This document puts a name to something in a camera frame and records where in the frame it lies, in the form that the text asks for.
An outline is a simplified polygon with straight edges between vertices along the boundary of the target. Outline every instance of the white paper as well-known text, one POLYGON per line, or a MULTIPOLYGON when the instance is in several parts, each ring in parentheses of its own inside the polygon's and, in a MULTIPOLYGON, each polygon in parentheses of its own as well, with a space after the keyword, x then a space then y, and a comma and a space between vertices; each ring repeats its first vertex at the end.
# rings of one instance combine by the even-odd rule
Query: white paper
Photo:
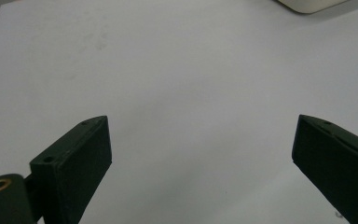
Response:
POLYGON ((109 118, 113 165, 81 223, 347 223, 292 163, 299 114, 358 134, 358 5, 1 8, 0 175, 109 118))

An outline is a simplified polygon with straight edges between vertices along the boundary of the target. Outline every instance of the black bracket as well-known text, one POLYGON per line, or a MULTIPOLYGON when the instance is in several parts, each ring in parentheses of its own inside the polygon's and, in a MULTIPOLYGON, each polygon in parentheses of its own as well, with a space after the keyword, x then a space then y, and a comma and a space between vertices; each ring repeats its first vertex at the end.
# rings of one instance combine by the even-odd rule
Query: black bracket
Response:
POLYGON ((0 176, 0 224, 78 223, 111 163, 107 117, 77 124, 31 160, 28 177, 0 176))
POLYGON ((332 122, 301 115, 292 157, 338 212, 358 224, 358 136, 332 122))

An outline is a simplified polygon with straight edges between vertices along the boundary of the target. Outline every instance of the black plastic part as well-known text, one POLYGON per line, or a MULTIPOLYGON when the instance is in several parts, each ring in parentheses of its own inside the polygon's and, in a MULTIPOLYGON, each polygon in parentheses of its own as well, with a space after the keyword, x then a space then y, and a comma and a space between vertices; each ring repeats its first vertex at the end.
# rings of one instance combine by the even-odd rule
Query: black plastic part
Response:
POLYGON ((21 175, 0 176, 0 224, 32 224, 34 218, 21 175))
POLYGON ((301 115, 294 163, 350 223, 358 224, 358 136, 301 115))
POLYGON ((81 122, 34 158, 45 223, 78 223, 111 163, 107 117, 81 122))

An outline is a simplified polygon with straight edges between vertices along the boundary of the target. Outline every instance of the white object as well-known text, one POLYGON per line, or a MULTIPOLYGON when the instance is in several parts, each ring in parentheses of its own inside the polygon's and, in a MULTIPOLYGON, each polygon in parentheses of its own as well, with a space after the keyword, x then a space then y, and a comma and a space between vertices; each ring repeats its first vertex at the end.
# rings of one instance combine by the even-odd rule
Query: white object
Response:
POLYGON ((291 150, 300 113, 358 134, 358 9, 309 18, 260 0, 3 6, 0 175, 107 115, 113 164, 81 223, 348 223, 291 150))
POLYGON ((332 7, 348 0, 279 0, 292 10, 301 13, 313 13, 332 7))

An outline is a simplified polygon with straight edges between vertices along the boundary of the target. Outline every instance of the white table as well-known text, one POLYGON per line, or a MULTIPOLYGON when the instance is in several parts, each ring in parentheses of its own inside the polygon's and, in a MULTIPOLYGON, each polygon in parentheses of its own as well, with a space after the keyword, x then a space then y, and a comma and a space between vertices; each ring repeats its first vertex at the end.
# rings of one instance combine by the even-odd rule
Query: white table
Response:
POLYGON ((23 0, 0 11, 0 175, 107 115, 81 223, 347 223, 292 164, 297 116, 358 134, 358 1, 23 0))

